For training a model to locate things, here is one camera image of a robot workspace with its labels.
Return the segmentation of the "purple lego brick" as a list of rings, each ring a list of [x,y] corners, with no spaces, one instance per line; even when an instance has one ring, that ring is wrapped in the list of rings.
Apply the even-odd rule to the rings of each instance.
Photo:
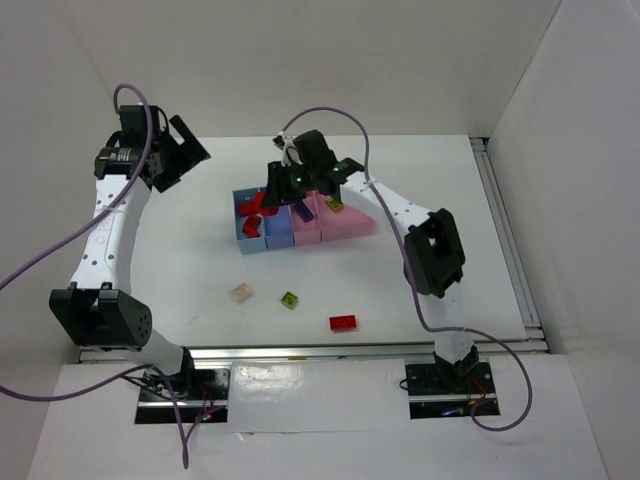
[[[303,202],[298,201],[293,205],[293,210],[301,218],[304,223],[309,223],[314,219],[314,215],[309,207]]]

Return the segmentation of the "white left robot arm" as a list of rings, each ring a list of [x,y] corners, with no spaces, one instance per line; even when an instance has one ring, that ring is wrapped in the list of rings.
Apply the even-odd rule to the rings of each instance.
[[[186,380],[191,354],[159,334],[150,307],[132,295],[131,261],[151,192],[175,186],[210,155],[180,116],[168,118],[155,105],[123,105],[119,117],[119,131],[94,162],[96,224],[69,285],[52,290],[49,307],[75,345],[117,351]]]

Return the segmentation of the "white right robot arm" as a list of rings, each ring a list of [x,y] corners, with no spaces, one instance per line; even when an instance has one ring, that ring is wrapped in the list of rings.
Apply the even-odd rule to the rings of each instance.
[[[273,140],[281,159],[267,165],[262,207],[292,205],[315,191],[350,206],[392,232],[422,328],[434,337],[438,375],[449,386],[462,382],[479,353],[462,313],[460,282],[466,262],[456,221],[446,209],[421,207],[371,176],[367,161],[338,159],[324,135],[311,130]]]

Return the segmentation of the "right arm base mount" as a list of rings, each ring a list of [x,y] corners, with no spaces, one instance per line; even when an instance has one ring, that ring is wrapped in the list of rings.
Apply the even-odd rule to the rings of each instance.
[[[488,361],[481,360],[460,382],[448,384],[431,356],[404,358],[398,387],[408,398],[411,420],[499,416],[500,406]]]

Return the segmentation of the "lime green lego brick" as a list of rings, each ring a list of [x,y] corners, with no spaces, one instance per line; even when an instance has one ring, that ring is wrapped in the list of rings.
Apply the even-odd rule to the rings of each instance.
[[[333,212],[338,212],[344,209],[344,205],[333,198],[327,198],[325,200],[325,203],[329,207],[329,209]]]

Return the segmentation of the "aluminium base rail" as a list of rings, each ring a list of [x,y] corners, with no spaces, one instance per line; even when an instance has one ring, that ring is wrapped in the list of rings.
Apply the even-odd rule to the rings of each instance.
[[[287,362],[302,360],[375,359],[432,355],[435,343],[369,343],[311,346],[191,347],[197,368],[229,366],[237,362]]]

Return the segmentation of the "red rectangular lego brick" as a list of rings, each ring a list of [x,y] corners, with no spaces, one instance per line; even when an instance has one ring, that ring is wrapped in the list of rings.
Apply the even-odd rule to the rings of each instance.
[[[332,332],[352,331],[357,328],[357,319],[354,315],[332,316],[329,327]]]

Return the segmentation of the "red arched lego brick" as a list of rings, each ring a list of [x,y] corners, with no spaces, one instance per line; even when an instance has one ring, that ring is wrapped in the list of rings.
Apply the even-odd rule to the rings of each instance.
[[[249,203],[250,215],[261,215],[264,217],[274,216],[279,212],[278,207],[268,207],[263,204],[265,193],[259,191],[255,194],[253,200]]]

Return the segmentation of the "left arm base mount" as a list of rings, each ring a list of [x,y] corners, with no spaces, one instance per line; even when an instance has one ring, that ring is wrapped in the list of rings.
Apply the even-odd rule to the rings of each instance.
[[[184,423],[226,423],[231,369],[218,366],[193,371],[190,385],[173,383],[177,407]],[[138,389],[134,423],[138,425],[174,424],[173,402],[166,385],[156,375],[143,373],[127,377]]]

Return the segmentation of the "small green lego brick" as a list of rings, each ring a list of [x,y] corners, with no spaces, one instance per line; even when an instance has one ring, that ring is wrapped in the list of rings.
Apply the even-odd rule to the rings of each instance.
[[[280,303],[288,309],[294,309],[299,303],[299,298],[294,293],[287,291],[281,297]]]

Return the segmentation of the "large pink container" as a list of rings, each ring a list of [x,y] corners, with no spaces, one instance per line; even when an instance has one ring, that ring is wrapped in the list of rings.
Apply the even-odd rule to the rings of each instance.
[[[321,241],[333,242],[372,235],[376,222],[349,206],[333,211],[327,201],[329,197],[316,195],[317,216],[321,225]]]

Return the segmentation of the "beige lego brick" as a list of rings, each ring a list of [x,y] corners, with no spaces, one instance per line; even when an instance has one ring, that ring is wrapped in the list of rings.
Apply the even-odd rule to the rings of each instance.
[[[230,291],[230,297],[236,303],[242,303],[246,301],[252,296],[252,294],[253,290],[246,283],[242,283]]]

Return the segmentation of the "red lego brick small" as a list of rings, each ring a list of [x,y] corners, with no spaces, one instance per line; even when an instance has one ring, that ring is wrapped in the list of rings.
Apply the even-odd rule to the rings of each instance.
[[[248,217],[251,215],[260,214],[260,206],[255,201],[239,203],[236,207],[236,212],[239,217]]]

